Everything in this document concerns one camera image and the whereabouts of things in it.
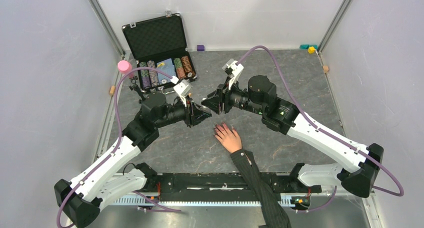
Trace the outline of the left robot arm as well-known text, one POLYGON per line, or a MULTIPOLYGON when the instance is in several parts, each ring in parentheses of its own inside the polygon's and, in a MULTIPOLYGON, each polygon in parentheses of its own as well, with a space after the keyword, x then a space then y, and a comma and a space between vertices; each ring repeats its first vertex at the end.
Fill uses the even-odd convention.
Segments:
POLYGON ((60 179, 54 185, 59 211, 56 224, 61 227, 61 215, 70 220, 70 227, 87 227, 110 203, 129 192, 152 191, 157 178, 136 168, 110 182, 109 179, 159 137, 159 128, 183 121, 193 127, 211 117, 211 112, 191 98, 167 102, 162 93, 151 93, 139 101, 140 110, 121 131, 114 144, 89 168, 70 181, 60 179))

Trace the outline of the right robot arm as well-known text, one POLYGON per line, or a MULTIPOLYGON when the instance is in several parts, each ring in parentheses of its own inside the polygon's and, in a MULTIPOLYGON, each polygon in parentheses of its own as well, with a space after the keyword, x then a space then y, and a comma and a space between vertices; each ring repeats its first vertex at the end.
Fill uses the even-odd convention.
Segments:
POLYGON ((303 141, 335 161, 325 165, 296 164, 288 179, 293 191, 315 185, 340 185, 353 195, 369 197, 384 148, 376 143, 357 143, 328 130, 308 114, 302 114, 293 103, 279 98, 276 85, 267 76, 250 78, 244 90, 227 78, 207 95, 202 105, 217 114, 235 107, 261 115, 262 123, 270 130, 303 141))

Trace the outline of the black pinstripe sleeve forearm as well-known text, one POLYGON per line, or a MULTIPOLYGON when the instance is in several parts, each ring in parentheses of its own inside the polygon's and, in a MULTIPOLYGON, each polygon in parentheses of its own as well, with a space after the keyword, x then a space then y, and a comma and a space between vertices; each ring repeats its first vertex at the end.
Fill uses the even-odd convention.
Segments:
POLYGON ((234 165, 261 203, 261 212, 265 221, 262 227, 291 227, 286 211, 278 203, 271 187, 262 179, 253 153, 244 149, 230 155, 234 165))

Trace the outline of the mannequin hand with red nails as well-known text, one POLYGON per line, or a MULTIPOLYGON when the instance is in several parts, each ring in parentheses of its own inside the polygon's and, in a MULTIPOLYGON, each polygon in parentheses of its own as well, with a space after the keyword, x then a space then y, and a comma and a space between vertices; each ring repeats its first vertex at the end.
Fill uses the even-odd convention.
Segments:
POLYGON ((234 153, 243 147, 237 131, 230 129, 225 123, 215 125, 214 136, 229 153, 234 153))

